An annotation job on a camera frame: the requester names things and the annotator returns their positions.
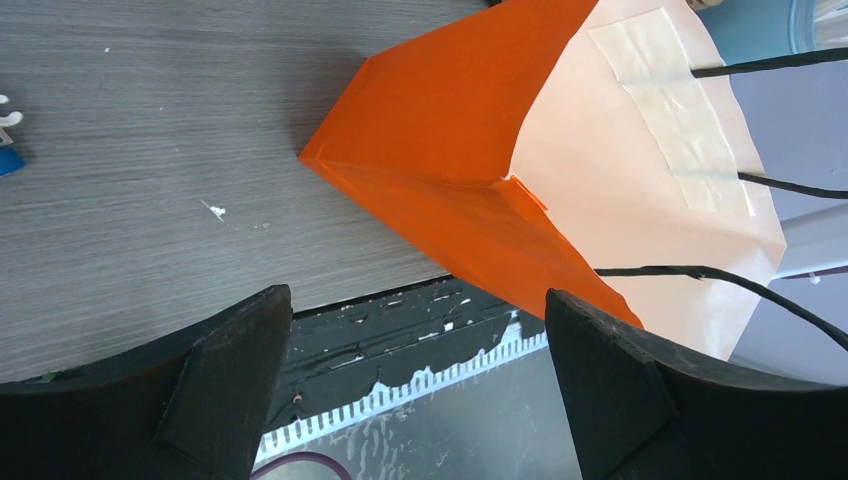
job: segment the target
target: light blue wall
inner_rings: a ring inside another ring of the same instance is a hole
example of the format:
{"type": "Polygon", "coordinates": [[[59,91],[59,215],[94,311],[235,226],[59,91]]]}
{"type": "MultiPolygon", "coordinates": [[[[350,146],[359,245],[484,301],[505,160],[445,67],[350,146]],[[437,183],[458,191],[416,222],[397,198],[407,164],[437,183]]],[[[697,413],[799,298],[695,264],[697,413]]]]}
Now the light blue wall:
{"type": "MultiPolygon", "coordinates": [[[[848,189],[848,62],[736,75],[731,81],[769,176],[848,189]]],[[[772,195],[781,220],[840,204],[783,191],[772,195]]],[[[818,285],[776,280],[771,287],[848,331],[848,274],[822,277],[818,285]]],[[[731,360],[848,385],[848,352],[767,301],[731,360]]]]}

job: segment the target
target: white paint speck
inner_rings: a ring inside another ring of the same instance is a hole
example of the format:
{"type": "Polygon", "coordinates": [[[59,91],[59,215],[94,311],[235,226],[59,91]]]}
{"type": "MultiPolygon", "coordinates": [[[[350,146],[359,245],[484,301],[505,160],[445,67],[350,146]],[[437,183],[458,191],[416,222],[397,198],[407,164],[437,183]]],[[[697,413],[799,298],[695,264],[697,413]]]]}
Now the white paint speck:
{"type": "Polygon", "coordinates": [[[215,205],[209,205],[208,203],[204,202],[203,200],[201,200],[200,203],[202,203],[206,208],[208,208],[209,211],[212,212],[218,218],[218,220],[221,221],[221,223],[227,223],[227,222],[224,221],[223,218],[221,218],[221,217],[224,216],[225,213],[227,213],[226,208],[216,207],[215,205]]]}

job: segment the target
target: white plastic piece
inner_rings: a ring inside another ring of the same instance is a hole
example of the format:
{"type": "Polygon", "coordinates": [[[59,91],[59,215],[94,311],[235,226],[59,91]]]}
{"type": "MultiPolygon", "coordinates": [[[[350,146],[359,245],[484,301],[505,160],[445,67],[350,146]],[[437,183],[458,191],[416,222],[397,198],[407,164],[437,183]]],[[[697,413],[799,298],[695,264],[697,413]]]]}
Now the white plastic piece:
{"type": "Polygon", "coordinates": [[[752,215],[733,150],[666,11],[588,33],[636,103],[689,207],[752,215]]]}
{"type": "Polygon", "coordinates": [[[383,414],[388,414],[390,410],[413,400],[547,346],[548,337],[544,333],[522,339],[521,325],[510,324],[498,346],[488,353],[480,350],[471,360],[454,364],[441,372],[433,373],[430,367],[419,370],[413,374],[409,383],[400,387],[392,388],[377,383],[371,393],[362,397],[361,400],[314,417],[297,420],[291,425],[266,433],[259,442],[255,464],[261,466],[307,442],[330,435],[363,420],[379,418],[383,414]]]}
{"type": "Polygon", "coordinates": [[[786,253],[774,278],[848,266],[848,205],[781,222],[786,253]]]}
{"type": "Polygon", "coordinates": [[[0,128],[14,127],[21,123],[21,120],[23,119],[24,115],[21,112],[12,112],[5,117],[0,117],[0,128]]]}

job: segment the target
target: blue object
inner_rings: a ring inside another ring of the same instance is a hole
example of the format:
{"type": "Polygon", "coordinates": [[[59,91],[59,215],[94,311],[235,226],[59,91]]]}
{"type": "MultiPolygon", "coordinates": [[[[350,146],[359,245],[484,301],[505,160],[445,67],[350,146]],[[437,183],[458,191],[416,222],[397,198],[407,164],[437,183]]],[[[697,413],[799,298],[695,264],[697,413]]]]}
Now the blue object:
{"type": "Polygon", "coordinates": [[[725,0],[698,12],[727,65],[816,50],[816,0],[725,0]]]}
{"type": "Polygon", "coordinates": [[[21,168],[24,168],[24,161],[18,152],[10,147],[0,148],[0,177],[5,177],[21,168]]]}

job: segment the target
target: masking tape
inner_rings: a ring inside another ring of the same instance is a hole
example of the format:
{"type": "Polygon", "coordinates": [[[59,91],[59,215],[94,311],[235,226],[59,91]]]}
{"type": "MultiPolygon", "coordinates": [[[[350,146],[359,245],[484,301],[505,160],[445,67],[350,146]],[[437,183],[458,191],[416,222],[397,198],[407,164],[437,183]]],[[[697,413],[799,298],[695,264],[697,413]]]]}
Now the masking tape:
{"type": "Polygon", "coordinates": [[[636,103],[688,206],[750,216],[733,151],[665,10],[588,33],[636,103]]]}

